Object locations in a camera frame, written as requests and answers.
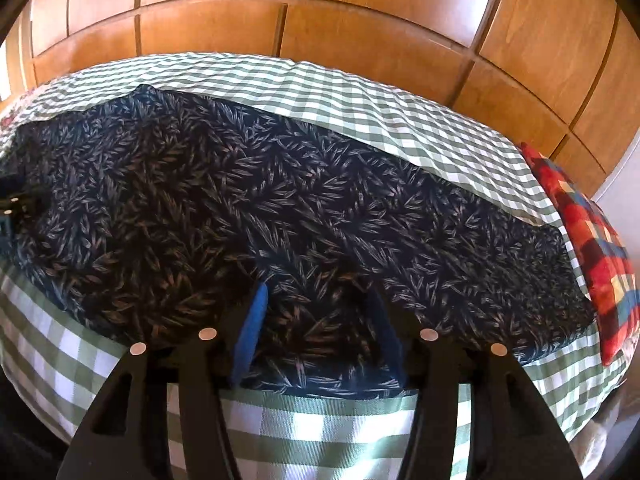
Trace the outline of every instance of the metal screw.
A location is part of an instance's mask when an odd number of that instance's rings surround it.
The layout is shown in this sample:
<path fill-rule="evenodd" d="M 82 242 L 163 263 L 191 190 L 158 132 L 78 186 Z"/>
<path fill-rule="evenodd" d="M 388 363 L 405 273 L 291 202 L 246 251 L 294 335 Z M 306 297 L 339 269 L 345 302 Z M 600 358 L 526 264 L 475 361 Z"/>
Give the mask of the metal screw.
<path fill-rule="evenodd" d="M 131 355 L 141 355 L 146 352 L 146 345 L 143 342 L 134 343 L 129 348 L 129 352 Z"/>
<path fill-rule="evenodd" d="M 420 330 L 420 338 L 425 341 L 436 341 L 438 333 L 433 328 L 423 328 Z"/>
<path fill-rule="evenodd" d="M 509 353 L 507 347 L 502 343 L 494 343 L 491 345 L 491 353 L 499 357 L 504 357 Z"/>
<path fill-rule="evenodd" d="M 218 331 L 215 328 L 203 328 L 198 332 L 198 337 L 203 341 L 211 341 L 218 335 Z"/>

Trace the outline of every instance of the dark blue patterned blanket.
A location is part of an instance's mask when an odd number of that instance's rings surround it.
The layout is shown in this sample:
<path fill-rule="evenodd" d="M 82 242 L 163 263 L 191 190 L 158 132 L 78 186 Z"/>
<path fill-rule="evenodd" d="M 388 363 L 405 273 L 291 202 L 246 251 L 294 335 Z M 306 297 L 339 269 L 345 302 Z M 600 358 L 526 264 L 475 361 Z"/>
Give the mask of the dark blue patterned blanket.
<path fill-rule="evenodd" d="M 10 257 L 103 335 L 173 344 L 265 281 L 250 388 L 398 394 L 362 313 L 372 279 L 424 327 L 503 342 L 521 362 L 594 318 L 554 227 L 325 128 L 221 99 L 140 86 L 20 127 L 0 170 L 50 198 Z"/>

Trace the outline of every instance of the blue gripper pad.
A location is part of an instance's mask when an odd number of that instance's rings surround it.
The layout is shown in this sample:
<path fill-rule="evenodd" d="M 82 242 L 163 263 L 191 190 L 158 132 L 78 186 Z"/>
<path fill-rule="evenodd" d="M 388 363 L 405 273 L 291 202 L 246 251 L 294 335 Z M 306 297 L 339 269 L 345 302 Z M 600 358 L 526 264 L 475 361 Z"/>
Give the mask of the blue gripper pad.
<path fill-rule="evenodd" d="M 401 386 L 407 384 L 405 359 L 412 340 L 420 332 L 420 322 L 412 312 L 392 305 L 382 286 L 373 284 L 366 297 L 367 315 L 376 331 L 376 339 L 389 371 Z"/>
<path fill-rule="evenodd" d="M 249 371 L 268 303 L 269 291 L 267 286 L 260 282 L 255 289 L 254 298 L 233 348 L 233 367 L 231 377 L 228 378 L 231 386 L 238 386 Z"/>

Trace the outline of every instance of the plaid cushion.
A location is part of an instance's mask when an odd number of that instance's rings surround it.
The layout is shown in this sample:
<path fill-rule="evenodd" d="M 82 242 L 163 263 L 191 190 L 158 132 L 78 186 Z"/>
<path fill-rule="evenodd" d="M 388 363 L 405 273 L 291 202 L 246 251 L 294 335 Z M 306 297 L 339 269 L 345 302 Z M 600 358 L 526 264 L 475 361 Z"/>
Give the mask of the plaid cushion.
<path fill-rule="evenodd" d="M 520 149 L 562 217 L 596 310 L 600 353 L 609 365 L 640 320 L 640 291 L 625 247 L 595 202 L 525 142 Z"/>

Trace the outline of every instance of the bed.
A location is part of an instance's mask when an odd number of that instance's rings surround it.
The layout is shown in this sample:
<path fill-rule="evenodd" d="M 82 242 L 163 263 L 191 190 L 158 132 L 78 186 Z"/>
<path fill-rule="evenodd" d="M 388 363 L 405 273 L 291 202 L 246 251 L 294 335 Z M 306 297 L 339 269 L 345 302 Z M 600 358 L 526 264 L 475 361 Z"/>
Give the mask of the bed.
<path fill-rule="evenodd" d="M 123 96 L 140 84 L 224 98 L 323 126 L 397 155 L 533 225 L 561 233 L 577 285 L 586 282 L 561 217 L 520 151 L 501 134 L 397 88 L 308 62 L 231 54 L 145 56 L 95 66 L 38 88 L 4 112 L 0 150 L 21 124 Z M 62 312 L 9 261 L 0 264 L 1 363 L 24 402 L 69 442 L 126 347 Z M 526 365 L 571 440 L 618 385 L 633 352 L 600 357 L 596 323 Z M 186 478 L 178 388 L 169 387 L 169 452 Z M 404 455 L 416 397 L 283 396 L 238 389 L 223 409 L 242 477 L 393 479 Z M 470 391 L 459 391 L 452 478 L 463 479 L 470 437 Z"/>

